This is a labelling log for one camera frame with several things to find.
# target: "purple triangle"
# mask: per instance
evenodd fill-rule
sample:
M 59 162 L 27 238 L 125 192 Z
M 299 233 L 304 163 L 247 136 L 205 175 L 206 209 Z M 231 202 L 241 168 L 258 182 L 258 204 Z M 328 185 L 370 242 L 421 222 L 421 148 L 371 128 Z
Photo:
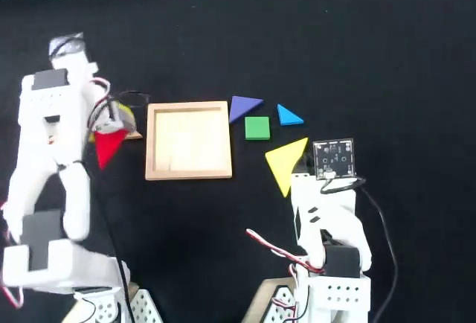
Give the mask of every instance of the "purple triangle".
M 231 98 L 230 120 L 229 122 L 235 122 L 236 119 L 243 116 L 245 113 L 250 112 L 253 108 L 262 103 L 260 98 L 233 96 Z

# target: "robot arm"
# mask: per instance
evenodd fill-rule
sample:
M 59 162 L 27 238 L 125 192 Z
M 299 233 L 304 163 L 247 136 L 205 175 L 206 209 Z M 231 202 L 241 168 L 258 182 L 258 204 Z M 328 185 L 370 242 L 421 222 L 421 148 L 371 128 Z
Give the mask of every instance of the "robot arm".
M 62 47 L 51 58 L 54 70 L 25 76 L 22 81 L 18 159 L 2 208 L 12 238 L 21 245 L 5 250 L 3 282 L 47 292 L 121 286 L 114 259 L 74 243 L 89 234 L 89 177 L 80 163 L 89 114 L 109 87 L 96 84 L 97 66 L 88 61 L 81 37 L 58 38 L 52 44 Z M 111 119 L 110 109 L 117 111 L 111 103 L 98 114 L 95 126 L 109 132 L 124 128 L 119 116 Z M 55 173 L 65 188 L 62 228 L 67 239 L 61 237 L 60 214 L 35 213 L 36 201 Z
M 274 323 L 367 323 L 370 279 L 364 272 L 372 265 L 372 253 L 355 216 L 353 188 L 363 180 L 355 175 L 353 142 L 314 142 L 313 147 L 314 170 L 306 163 L 298 164 L 291 176 L 296 239 L 306 255 L 291 255 L 247 231 L 277 255 L 296 263 L 290 267 L 296 283 L 295 305 L 286 308 L 292 308 L 293 317 L 279 315 L 282 320 L 276 321 L 269 314 L 283 307 L 276 300 L 271 300 L 266 316 L 272 316 Z

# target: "black mat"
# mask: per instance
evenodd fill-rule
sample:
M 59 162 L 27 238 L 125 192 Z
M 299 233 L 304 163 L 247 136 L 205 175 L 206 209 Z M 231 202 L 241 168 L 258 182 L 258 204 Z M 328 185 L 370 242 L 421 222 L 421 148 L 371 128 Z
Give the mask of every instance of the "black mat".
M 20 80 L 48 68 L 50 38 L 84 31 L 114 91 L 138 89 L 155 102 L 262 97 L 256 115 L 272 114 L 270 141 L 246 142 L 242 121 L 231 127 L 231 180 L 145 182 L 140 141 L 95 171 L 132 279 L 167 323 L 239 322 L 261 280 L 286 275 L 287 262 L 244 230 L 295 250 L 291 205 L 264 152 L 304 136 L 355 139 L 357 170 L 385 211 L 401 268 L 382 322 L 463 322 L 475 283 L 475 3 L 1 1 L 0 197 L 16 162 Z M 278 102 L 306 123 L 280 127 Z M 39 207 L 61 206 L 59 188 L 49 183 Z M 376 212 L 363 197 L 357 205 L 377 308 L 392 266 Z M 92 210 L 86 246 L 110 253 Z M 20 312 L 3 297 L 0 305 L 5 322 L 58 322 L 71 298 L 28 292 Z

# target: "wooden square frame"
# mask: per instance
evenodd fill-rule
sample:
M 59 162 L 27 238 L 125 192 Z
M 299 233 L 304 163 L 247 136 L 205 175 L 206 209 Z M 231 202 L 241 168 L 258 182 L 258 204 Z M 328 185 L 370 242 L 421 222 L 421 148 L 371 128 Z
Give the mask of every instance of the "wooden square frame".
M 149 105 L 146 180 L 230 178 L 231 175 L 226 101 Z

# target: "circuit board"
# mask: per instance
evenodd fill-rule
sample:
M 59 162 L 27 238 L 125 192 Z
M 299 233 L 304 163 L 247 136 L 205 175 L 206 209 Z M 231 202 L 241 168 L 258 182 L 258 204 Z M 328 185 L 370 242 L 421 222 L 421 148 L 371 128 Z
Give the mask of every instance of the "circuit board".
M 315 175 L 326 179 L 326 173 L 335 172 L 336 178 L 356 175 L 354 168 L 354 146 L 351 138 L 312 142 Z

